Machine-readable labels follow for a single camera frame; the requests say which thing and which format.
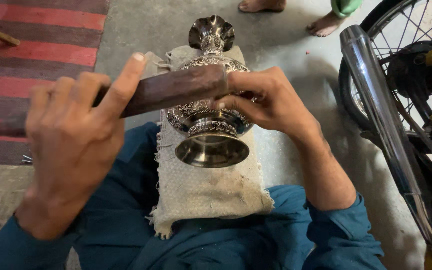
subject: silver vase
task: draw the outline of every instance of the silver vase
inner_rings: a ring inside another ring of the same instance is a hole
[[[223,65],[226,73],[250,72],[223,52],[233,46],[234,29],[218,15],[198,19],[189,31],[189,45],[200,49],[202,56],[185,63],[180,69],[203,65]],[[182,162],[196,167],[223,168],[238,164],[249,155],[249,147],[239,139],[253,123],[236,110],[209,108],[203,99],[169,108],[167,120],[180,133],[188,136],[176,147]]]

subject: red striped rug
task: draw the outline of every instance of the red striped rug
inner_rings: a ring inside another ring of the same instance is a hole
[[[29,89],[92,72],[110,0],[0,0],[0,118],[26,110]],[[0,137],[0,164],[19,165],[26,139]]]

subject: hand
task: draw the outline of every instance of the hand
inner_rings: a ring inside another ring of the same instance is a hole
[[[15,216],[23,230],[41,240],[61,236],[111,169],[124,143],[120,115],[133,97],[146,59],[135,53],[118,79],[83,72],[32,89],[26,134],[34,181]],[[92,107],[102,86],[111,85]]]
[[[273,67],[260,72],[231,72],[230,90],[251,91],[256,102],[237,95],[227,95],[215,101],[216,109],[237,110],[256,125],[286,133],[301,142],[320,136],[320,125],[304,106],[283,71]]]

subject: green fabric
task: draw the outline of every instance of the green fabric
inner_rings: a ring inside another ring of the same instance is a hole
[[[331,8],[339,18],[348,18],[363,3],[363,0],[331,0]]]

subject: fingernail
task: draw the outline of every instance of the fingernail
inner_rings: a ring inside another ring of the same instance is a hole
[[[132,56],[133,56],[133,58],[135,58],[137,61],[140,61],[140,62],[145,60],[145,55],[142,54],[141,52],[136,52]]]

